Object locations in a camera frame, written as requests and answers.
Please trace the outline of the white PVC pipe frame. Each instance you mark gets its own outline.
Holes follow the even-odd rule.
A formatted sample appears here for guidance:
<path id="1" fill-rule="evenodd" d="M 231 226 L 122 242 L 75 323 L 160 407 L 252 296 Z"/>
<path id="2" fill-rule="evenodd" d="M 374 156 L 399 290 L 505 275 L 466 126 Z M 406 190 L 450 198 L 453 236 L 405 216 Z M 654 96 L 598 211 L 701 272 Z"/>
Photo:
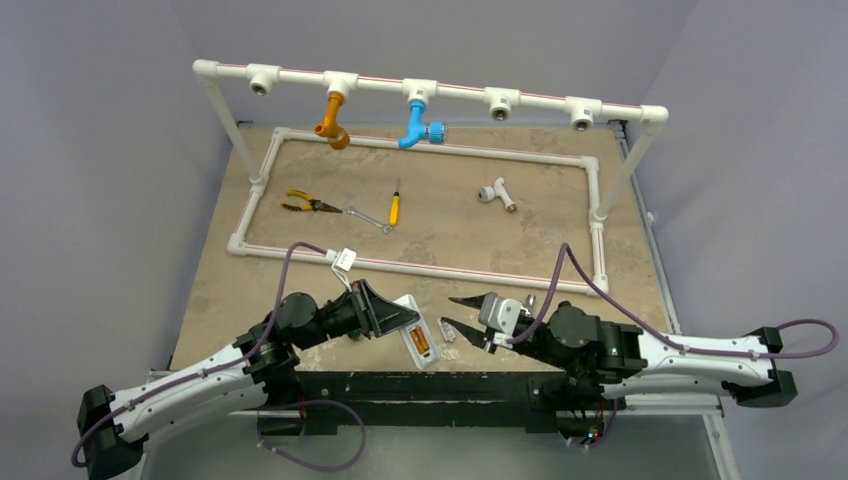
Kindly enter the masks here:
<path id="1" fill-rule="evenodd" d="M 516 107 L 544 109 L 566 115 L 570 127 L 577 132 L 583 132 L 593 127 L 599 120 L 634 122 L 640 125 L 642 133 L 637 138 L 633 148 L 626 153 L 622 166 L 616 173 L 616 180 L 607 193 L 601 191 L 600 164 L 594 157 L 452 145 L 447 140 L 442 145 L 430 144 L 423 140 L 410 149 L 400 149 L 397 144 L 398 140 L 352 136 L 347 132 L 350 137 L 348 146 L 503 160 L 583 170 L 587 177 L 588 187 L 588 225 L 592 272 L 584 281 L 559 279 L 554 282 L 553 286 L 561 292 L 579 293 L 587 296 L 595 295 L 598 292 L 608 292 L 609 290 L 604 245 L 607 217 L 625 187 L 629 184 L 646 150 L 652 144 L 654 138 L 664 130 L 669 120 L 668 109 L 658 105 L 617 104 L 593 98 L 557 97 L 502 87 L 479 88 L 453 85 L 431 79 L 394 79 L 363 76 L 358 73 L 342 71 L 326 70 L 319 72 L 289 69 L 268 64 L 250 63 L 242 65 L 205 59 L 194 61 L 192 70 L 200 85 L 207 92 L 235 152 L 245 166 L 250 183 L 245 206 L 226 246 L 228 253 L 234 256 L 268 259 L 290 257 L 294 261 L 304 263 L 324 265 L 331 263 L 326 254 L 294 253 L 288 248 L 254 245 L 246 239 L 248 228 L 259 202 L 267 190 L 274 163 L 283 144 L 288 140 L 328 143 L 325 139 L 315 135 L 313 129 L 292 130 L 279 127 L 272 133 L 263 160 L 257 160 L 250 153 L 229 105 L 218 86 L 221 79 L 245 80 L 251 92 L 257 96 L 267 96 L 276 86 L 286 83 L 312 85 L 325 90 L 327 103 L 328 95 L 331 92 L 342 94 L 346 103 L 351 94 L 357 91 L 399 94 L 405 98 L 408 110 L 409 103 L 413 100 L 425 102 L 427 108 L 429 103 L 436 98 L 474 101 L 486 105 L 492 118 L 497 121 L 507 119 Z"/>

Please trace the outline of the white remote control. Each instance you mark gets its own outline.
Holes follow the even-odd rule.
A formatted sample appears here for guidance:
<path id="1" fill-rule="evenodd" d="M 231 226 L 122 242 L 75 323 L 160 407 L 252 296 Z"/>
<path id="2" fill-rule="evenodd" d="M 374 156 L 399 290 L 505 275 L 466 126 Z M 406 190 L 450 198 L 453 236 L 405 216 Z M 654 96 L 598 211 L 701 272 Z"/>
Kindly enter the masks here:
<path id="1" fill-rule="evenodd" d="M 426 370 L 437 364 L 441 360 L 441 350 L 414 297 L 406 294 L 396 298 L 394 303 L 417 314 L 416 320 L 398 330 L 416 368 Z"/>

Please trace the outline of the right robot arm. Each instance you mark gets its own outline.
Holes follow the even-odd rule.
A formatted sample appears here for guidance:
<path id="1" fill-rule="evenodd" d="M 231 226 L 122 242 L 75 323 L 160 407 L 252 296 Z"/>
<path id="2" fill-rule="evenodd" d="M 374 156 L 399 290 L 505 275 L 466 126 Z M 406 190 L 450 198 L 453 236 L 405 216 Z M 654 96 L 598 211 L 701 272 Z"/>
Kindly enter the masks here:
<path id="1" fill-rule="evenodd" d="M 672 348 L 671 336 L 658 339 L 640 327 L 603 320 L 563 301 L 518 343 L 516 337 L 533 322 L 519 301 L 494 292 L 454 301 L 479 312 L 477 327 L 446 321 L 470 344 L 490 354 L 504 348 L 560 370 L 560 377 L 529 390 L 563 409 L 595 409 L 627 395 L 669 393 L 729 396 L 739 406 L 775 408 L 798 395 L 792 373 L 779 369 L 770 357 L 782 345 L 774 328 L 706 339 L 709 346 L 729 347 L 728 357 L 699 354 Z"/>

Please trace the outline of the blue plastic faucet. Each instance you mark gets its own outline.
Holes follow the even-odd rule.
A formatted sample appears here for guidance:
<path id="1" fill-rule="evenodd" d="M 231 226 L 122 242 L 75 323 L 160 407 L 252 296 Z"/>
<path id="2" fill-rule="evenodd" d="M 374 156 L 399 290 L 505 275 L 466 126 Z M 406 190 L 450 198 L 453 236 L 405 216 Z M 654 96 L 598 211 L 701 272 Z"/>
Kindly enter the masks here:
<path id="1" fill-rule="evenodd" d="M 424 122 L 423 116 L 426 109 L 426 103 L 421 100 L 413 100 L 409 103 L 406 133 L 397 141 L 400 149 L 410 149 L 423 140 L 430 144 L 442 145 L 448 139 L 448 127 L 443 122 Z"/>

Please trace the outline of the chrome metal faucet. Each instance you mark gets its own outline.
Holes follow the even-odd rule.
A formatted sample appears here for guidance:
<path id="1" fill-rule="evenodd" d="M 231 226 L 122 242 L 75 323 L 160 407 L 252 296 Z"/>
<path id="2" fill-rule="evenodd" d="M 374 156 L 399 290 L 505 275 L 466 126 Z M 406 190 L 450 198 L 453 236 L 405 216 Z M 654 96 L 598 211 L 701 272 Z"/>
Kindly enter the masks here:
<path id="1" fill-rule="evenodd" d="M 522 303 L 522 311 L 525 315 L 533 317 L 535 313 L 536 296 L 528 294 Z"/>

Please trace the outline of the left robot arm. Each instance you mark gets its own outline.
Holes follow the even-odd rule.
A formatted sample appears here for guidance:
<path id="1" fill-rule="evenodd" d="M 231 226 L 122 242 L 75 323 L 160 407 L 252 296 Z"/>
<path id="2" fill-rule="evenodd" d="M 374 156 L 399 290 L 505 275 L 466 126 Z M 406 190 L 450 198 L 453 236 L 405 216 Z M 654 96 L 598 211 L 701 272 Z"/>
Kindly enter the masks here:
<path id="1" fill-rule="evenodd" d="M 414 298 L 388 300 L 365 280 L 318 305 L 295 292 L 259 324 L 205 360 L 145 385 L 86 391 L 77 416 L 80 433 L 72 463 L 91 479 L 111 479 L 139 464 L 145 445 L 193 421 L 237 409 L 299 407 L 306 392 L 297 355 L 358 330 L 382 337 L 421 318 Z"/>

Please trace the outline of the white battery compartment cover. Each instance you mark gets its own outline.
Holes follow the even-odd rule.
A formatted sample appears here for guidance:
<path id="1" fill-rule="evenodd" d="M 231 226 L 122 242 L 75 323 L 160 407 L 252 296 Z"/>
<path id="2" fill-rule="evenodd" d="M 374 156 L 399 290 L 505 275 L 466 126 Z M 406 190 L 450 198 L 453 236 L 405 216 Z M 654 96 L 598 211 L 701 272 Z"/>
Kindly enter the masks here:
<path id="1" fill-rule="evenodd" d="M 456 340 L 456 334 L 453 327 L 445 320 L 440 319 L 438 325 L 445 342 L 453 343 Z"/>

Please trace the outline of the yellow screwdriver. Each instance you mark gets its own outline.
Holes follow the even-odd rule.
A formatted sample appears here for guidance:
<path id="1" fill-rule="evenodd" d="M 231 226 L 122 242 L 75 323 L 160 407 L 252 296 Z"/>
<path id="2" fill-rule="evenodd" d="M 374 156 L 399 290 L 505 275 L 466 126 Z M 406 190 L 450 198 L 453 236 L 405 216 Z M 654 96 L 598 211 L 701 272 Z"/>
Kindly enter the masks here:
<path id="1" fill-rule="evenodd" d="M 398 223 L 398 220 L 399 220 L 400 201 L 401 201 L 400 187 L 401 187 L 401 179 L 398 178 L 396 185 L 395 185 L 393 195 L 392 195 L 392 202 L 391 202 L 390 212 L 389 212 L 389 225 L 391 227 L 395 227 Z"/>

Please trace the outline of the white plastic faucet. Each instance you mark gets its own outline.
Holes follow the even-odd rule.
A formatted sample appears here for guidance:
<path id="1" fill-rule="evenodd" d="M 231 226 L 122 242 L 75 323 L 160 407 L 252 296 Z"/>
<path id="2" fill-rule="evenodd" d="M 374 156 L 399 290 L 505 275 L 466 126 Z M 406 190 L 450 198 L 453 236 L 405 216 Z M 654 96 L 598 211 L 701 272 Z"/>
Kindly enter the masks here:
<path id="1" fill-rule="evenodd" d="M 505 179 L 503 177 L 497 178 L 490 186 L 482 187 L 477 193 L 477 198 L 480 202 L 483 203 L 488 203 L 494 201 L 495 199 L 499 199 L 503 202 L 504 209 L 508 213 L 512 214 L 517 211 L 517 204 L 506 190 Z"/>

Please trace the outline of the orange plastic faucet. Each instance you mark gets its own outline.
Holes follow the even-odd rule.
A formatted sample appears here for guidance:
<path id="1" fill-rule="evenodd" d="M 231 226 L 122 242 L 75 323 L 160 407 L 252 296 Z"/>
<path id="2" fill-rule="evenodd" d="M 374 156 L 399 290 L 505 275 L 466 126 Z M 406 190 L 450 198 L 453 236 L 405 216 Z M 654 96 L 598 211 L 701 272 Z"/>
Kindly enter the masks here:
<path id="1" fill-rule="evenodd" d="M 350 143 L 347 131 L 338 124 L 338 113 L 345 103 L 345 97 L 338 92 L 328 95 L 327 109 L 323 119 L 315 125 L 313 133 L 327 141 L 334 150 L 343 150 Z"/>

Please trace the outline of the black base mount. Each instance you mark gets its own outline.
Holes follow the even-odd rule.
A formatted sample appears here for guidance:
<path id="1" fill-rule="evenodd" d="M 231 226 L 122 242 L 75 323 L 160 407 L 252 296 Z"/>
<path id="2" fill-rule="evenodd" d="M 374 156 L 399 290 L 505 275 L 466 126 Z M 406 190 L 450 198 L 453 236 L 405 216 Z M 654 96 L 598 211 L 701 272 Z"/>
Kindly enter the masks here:
<path id="1" fill-rule="evenodd" d="M 303 372 L 264 407 L 270 437 L 334 435 L 341 426 L 521 428 L 582 440 L 626 401 L 562 372 Z"/>

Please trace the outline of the yellow handled pliers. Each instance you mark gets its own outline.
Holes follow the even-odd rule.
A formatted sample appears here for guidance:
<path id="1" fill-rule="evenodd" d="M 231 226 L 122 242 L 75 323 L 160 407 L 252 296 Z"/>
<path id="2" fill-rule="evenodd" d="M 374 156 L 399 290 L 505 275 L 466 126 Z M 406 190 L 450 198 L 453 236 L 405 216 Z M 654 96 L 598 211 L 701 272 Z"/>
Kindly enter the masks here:
<path id="1" fill-rule="evenodd" d="M 323 202 L 322 200 L 316 199 L 310 194 L 296 189 L 290 189 L 286 191 L 287 197 L 294 197 L 303 200 L 302 204 L 290 204 L 286 202 L 282 202 L 280 206 L 286 210 L 294 211 L 294 212 L 306 212 L 306 211 L 314 211 L 314 212 L 327 212 L 327 213 L 343 213 L 343 210 L 330 205 L 328 203 Z"/>

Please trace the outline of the silver wrench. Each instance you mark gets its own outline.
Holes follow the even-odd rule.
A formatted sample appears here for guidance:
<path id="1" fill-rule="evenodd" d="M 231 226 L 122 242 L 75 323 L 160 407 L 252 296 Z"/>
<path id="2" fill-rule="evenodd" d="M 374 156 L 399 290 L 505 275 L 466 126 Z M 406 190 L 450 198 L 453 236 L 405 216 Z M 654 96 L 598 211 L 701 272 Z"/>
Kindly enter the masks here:
<path id="1" fill-rule="evenodd" d="M 359 218 L 359 219 L 361 219 L 361 220 L 363 220 L 363 221 L 368 222 L 369 224 L 371 224 L 371 225 L 373 225 L 373 226 L 377 227 L 378 229 L 380 229 L 380 230 L 381 230 L 384 234 L 389 234 L 389 233 L 393 230 L 393 228 L 392 228 L 392 226 L 391 226 L 391 225 L 389 225 L 389 224 L 387 224 L 387 223 L 383 223 L 383 222 L 381 222 L 381 221 L 379 221 L 379 220 L 376 220 L 376 219 L 374 219 L 374 218 L 372 218 L 372 217 L 370 217 L 370 216 L 368 216 L 368 215 L 366 215 L 366 214 L 362 213 L 361 211 L 357 210 L 357 209 L 356 209 L 354 206 L 352 206 L 352 205 L 349 205 L 349 206 L 347 206 L 347 207 L 346 207 L 346 213 L 347 213 L 347 214 L 350 214 L 350 215 L 353 215 L 353 216 L 355 216 L 355 217 L 357 217 L 357 218 Z"/>

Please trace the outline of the orange battery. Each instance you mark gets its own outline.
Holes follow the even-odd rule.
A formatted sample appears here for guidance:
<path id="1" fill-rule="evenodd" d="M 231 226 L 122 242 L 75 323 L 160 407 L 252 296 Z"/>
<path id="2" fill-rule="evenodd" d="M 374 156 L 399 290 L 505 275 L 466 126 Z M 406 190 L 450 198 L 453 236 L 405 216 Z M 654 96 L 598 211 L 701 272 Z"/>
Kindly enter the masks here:
<path id="1" fill-rule="evenodd" d="M 416 330 L 418 332 L 418 338 L 419 338 L 420 346 L 421 346 L 421 349 L 422 349 L 422 352 L 420 353 L 420 355 L 427 356 L 429 354 L 429 351 L 430 351 L 430 345 L 429 345 L 429 342 L 427 340 L 427 337 L 426 337 L 422 328 L 417 327 L 414 330 Z"/>
<path id="2" fill-rule="evenodd" d="M 415 347 L 416 352 L 418 354 L 420 354 L 422 352 L 422 349 L 421 349 L 420 341 L 419 341 L 419 338 L 418 338 L 418 332 L 416 330 L 410 330 L 409 335 L 410 335 L 410 338 L 412 339 L 412 342 L 413 342 L 413 345 Z"/>

